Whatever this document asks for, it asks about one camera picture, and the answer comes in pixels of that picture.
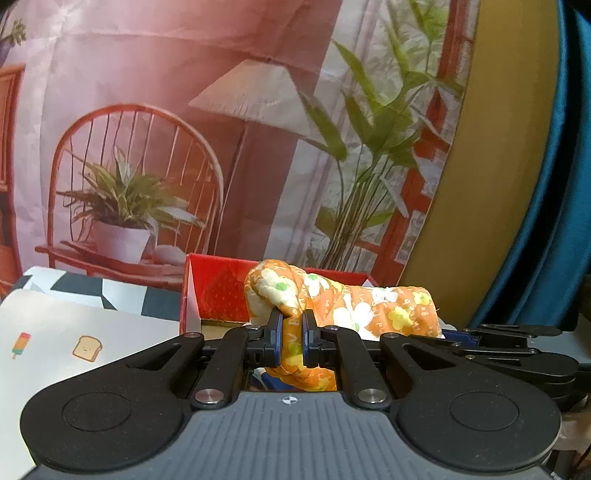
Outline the orange floral cloth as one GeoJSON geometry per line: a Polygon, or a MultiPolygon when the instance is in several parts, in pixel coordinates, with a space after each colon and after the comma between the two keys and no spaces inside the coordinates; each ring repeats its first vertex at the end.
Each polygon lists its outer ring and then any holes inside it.
{"type": "Polygon", "coordinates": [[[280,260],[264,260],[247,273],[243,292],[253,325],[266,325],[274,307],[283,314],[280,365],[266,373],[297,390],[337,389],[333,371],[304,365],[304,311],[314,312],[318,326],[349,328],[363,340],[377,341],[390,332],[443,336],[436,305],[422,287],[345,285],[280,260]]]}

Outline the red strawberry cardboard box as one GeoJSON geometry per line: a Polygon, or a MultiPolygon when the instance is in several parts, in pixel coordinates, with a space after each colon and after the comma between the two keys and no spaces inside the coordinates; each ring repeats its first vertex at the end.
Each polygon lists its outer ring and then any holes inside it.
{"type": "Polygon", "coordinates": [[[185,259],[179,333],[201,332],[206,321],[249,322],[243,281],[257,261],[190,254],[185,259]]]}

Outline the printed living room backdrop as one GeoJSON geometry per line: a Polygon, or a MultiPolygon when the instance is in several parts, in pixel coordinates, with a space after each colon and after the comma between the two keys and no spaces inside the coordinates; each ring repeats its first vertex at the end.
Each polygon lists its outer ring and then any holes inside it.
{"type": "Polygon", "coordinates": [[[189,253],[393,286],[459,119],[475,1],[5,1],[1,289],[189,253]]]}

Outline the teal blue curtain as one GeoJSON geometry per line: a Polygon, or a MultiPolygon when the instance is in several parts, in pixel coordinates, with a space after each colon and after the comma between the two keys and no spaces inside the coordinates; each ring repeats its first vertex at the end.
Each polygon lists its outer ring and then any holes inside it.
{"type": "Polygon", "coordinates": [[[558,73],[541,170],[471,327],[558,327],[590,269],[590,5],[557,6],[558,73]]]}

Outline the cartoon print tablecloth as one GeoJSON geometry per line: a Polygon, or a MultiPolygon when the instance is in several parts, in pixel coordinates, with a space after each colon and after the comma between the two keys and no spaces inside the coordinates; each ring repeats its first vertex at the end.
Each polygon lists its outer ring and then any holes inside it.
{"type": "Polygon", "coordinates": [[[177,335],[180,295],[154,287],[29,268],[1,302],[1,476],[34,463],[19,428],[43,388],[177,335]]]}

